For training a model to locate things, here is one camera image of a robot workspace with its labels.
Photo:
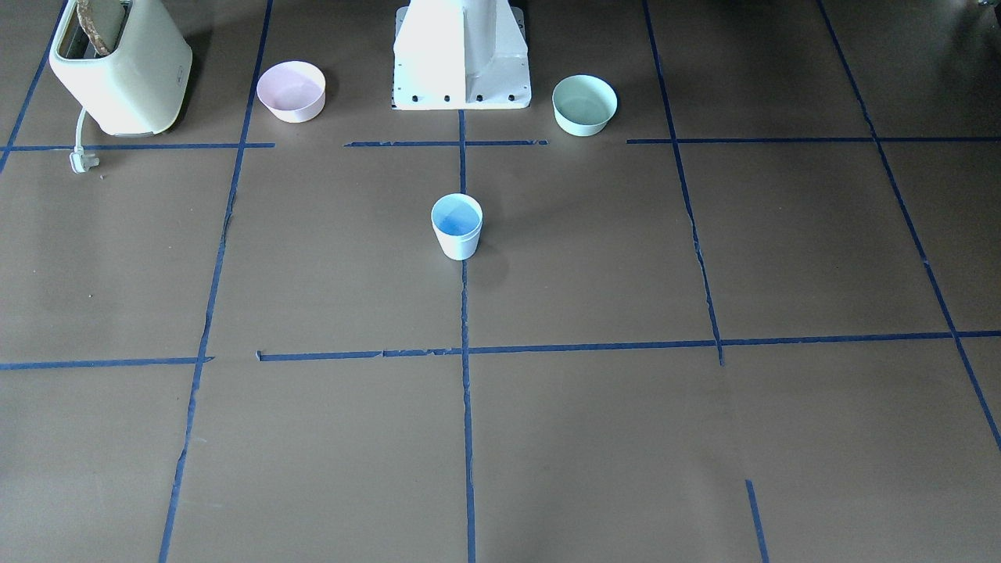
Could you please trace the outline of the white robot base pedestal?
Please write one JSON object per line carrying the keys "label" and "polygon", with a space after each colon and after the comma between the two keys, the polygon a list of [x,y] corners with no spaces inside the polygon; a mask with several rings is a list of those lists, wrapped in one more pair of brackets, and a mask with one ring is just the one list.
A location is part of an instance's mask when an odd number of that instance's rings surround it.
{"label": "white robot base pedestal", "polygon": [[411,1],[396,11],[391,107],[403,111],[529,106],[526,18],[508,1]]}

